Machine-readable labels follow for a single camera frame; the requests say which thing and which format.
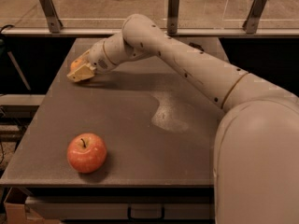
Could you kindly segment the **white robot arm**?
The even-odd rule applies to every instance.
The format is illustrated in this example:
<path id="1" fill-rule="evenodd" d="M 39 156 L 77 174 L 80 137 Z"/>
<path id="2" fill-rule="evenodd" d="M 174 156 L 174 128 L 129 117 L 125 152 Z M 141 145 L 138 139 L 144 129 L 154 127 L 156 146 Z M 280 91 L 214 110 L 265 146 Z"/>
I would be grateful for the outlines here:
<path id="1" fill-rule="evenodd" d="M 156 56 L 224 112 L 213 150 L 216 224 L 299 224 L 296 95 L 129 16 L 71 63 L 74 82 Z"/>

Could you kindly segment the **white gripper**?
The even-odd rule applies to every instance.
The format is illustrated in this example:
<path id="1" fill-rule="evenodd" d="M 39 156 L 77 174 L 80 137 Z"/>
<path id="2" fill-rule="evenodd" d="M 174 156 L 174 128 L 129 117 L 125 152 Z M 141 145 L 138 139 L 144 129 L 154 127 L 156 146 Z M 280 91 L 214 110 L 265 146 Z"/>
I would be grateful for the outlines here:
<path id="1" fill-rule="evenodd" d="M 80 82 L 95 76 L 95 68 L 99 74 L 105 74 L 114 70 L 114 64 L 105 53 L 105 39 L 92 45 L 82 56 L 88 55 L 89 63 L 72 66 L 67 77 L 73 82 Z"/>

